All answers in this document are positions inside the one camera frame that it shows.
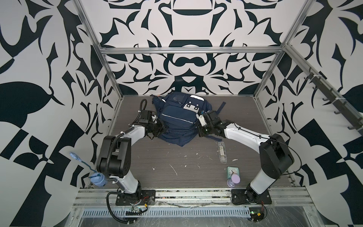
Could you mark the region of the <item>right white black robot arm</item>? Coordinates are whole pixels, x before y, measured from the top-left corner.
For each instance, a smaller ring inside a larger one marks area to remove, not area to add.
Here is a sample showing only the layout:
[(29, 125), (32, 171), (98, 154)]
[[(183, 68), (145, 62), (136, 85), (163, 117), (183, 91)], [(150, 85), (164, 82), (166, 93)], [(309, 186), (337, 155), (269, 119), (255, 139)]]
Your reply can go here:
[(261, 170), (246, 188), (246, 200), (256, 202), (295, 162), (292, 149), (278, 135), (266, 135), (243, 128), (230, 120), (222, 121), (216, 111), (198, 117), (199, 136), (211, 134), (239, 142), (260, 155)]

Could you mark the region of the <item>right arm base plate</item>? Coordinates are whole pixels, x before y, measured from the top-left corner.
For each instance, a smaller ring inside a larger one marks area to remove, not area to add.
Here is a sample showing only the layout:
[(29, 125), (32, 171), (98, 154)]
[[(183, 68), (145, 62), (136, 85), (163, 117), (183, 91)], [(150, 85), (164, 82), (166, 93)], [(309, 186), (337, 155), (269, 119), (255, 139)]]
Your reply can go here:
[(264, 191), (262, 194), (257, 194), (252, 189), (232, 189), (231, 196), (232, 204), (234, 205), (272, 204), (272, 199), (268, 190)]

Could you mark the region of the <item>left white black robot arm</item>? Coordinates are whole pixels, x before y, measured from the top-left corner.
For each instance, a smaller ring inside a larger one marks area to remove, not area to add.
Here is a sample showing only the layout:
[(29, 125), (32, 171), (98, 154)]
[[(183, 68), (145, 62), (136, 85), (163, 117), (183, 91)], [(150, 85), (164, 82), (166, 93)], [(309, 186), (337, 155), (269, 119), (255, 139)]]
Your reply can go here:
[(131, 147), (139, 140), (153, 135), (159, 136), (164, 127), (156, 113), (148, 110), (139, 111), (135, 123), (116, 136), (106, 136), (96, 162), (96, 170), (107, 180), (112, 180), (121, 189), (121, 193), (134, 200), (141, 199), (141, 184), (131, 170)]

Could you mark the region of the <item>navy blue school backpack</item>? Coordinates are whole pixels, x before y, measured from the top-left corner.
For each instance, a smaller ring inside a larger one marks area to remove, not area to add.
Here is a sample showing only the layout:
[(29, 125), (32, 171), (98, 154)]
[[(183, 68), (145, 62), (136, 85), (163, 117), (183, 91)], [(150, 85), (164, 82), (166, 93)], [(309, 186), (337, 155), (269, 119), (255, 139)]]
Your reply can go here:
[(157, 119), (163, 126), (157, 137), (181, 147), (199, 134), (199, 117), (213, 110), (211, 103), (197, 95), (172, 92), (152, 97)]

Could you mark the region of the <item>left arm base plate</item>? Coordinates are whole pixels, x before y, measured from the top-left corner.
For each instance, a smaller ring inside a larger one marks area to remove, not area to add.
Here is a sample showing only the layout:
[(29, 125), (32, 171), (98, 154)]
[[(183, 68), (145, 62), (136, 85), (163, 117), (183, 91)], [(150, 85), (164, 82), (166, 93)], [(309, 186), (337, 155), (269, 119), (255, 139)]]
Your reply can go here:
[(155, 190), (141, 190), (134, 194), (126, 194), (118, 191), (116, 206), (151, 204), (155, 201)]

